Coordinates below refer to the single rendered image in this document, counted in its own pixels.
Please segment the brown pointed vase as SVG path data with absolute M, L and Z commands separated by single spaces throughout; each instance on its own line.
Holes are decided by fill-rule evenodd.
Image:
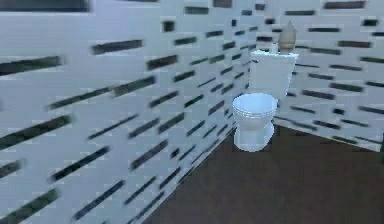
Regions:
M 297 30 L 293 23 L 289 21 L 282 29 L 278 38 L 279 51 L 283 54 L 289 54 L 295 47 Z

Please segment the white toilet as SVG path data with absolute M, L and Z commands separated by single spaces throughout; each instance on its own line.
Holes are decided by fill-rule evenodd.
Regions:
M 277 104 L 287 95 L 295 53 L 252 51 L 247 92 L 232 102 L 236 122 L 235 146 L 246 152 L 263 150 L 274 134 Z

